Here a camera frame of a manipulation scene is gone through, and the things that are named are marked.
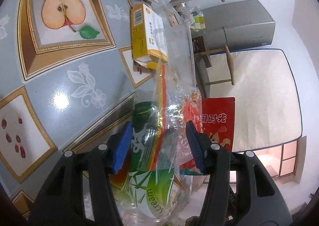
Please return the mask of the red snack bag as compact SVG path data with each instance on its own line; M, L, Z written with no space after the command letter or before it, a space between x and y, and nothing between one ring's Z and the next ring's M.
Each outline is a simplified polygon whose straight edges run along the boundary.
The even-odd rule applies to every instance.
M186 100L184 122L193 121L195 128L206 134L212 143L232 151L235 129L235 98L217 97Z

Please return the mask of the clear printed plastic bag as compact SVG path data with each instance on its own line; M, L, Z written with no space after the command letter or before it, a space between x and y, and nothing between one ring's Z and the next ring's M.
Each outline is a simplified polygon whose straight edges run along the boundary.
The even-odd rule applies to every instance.
M186 124L183 119L185 101L201 99L196 86L194 54L191 46L191 33L188 23L182 23L164 29L168 46L169 60L156 69L155 91L149 102L159 109L157 118L156 143L151 152L158 157L157 164L164 164L164 155L172 152L175 166L180 175L186 175L194 159L186 136Z

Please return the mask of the green scream plastic bottle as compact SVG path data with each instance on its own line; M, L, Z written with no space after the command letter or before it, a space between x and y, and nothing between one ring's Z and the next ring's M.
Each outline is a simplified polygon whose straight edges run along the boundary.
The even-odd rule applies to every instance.
M172 152L164 155L161 166L159 158L151 155L158 115L154 102L135 105L129 164L123 166L125 180L116 194L125 225L166 222L173 211L185 206L191 191L192 179L180 175Z

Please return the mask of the yellow medicine box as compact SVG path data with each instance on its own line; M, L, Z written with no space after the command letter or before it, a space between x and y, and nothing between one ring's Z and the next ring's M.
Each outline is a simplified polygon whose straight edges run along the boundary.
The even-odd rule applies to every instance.
M142 67L156 70L168 62L162 18L146 4L130 10L132 58Z

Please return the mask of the wooden chair black seat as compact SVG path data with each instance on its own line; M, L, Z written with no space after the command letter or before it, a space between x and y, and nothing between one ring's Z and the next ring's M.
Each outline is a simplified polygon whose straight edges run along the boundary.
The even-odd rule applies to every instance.
M209 98L212 85L231 83L235 85L234 61L228 46L195 53L195 75L203 98Z

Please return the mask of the white mattress with blue edge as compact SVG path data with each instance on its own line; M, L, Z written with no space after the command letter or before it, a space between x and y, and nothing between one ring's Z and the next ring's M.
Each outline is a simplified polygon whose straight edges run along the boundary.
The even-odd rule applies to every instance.
M280 49L237 51L235 85L210 87L210 97L235 98L232 150L277 146L302 136L298 91L289 62Z

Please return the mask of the fruit pattern tablecloth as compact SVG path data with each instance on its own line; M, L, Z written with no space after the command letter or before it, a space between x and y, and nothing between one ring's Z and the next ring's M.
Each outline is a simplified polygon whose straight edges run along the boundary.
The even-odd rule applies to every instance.
M45 0L1 0L1 185L25 223L64 149L115 131L154 78L129 60L128 0L80 0L85 19L52 30Z

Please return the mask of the silver refrigerator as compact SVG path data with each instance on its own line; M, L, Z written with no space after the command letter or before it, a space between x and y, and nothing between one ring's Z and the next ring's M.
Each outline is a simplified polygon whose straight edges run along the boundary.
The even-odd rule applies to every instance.
M214 6L202 11L206 28L204 46L213 50L228 46L230 51L271 45L275 20L258 0Z

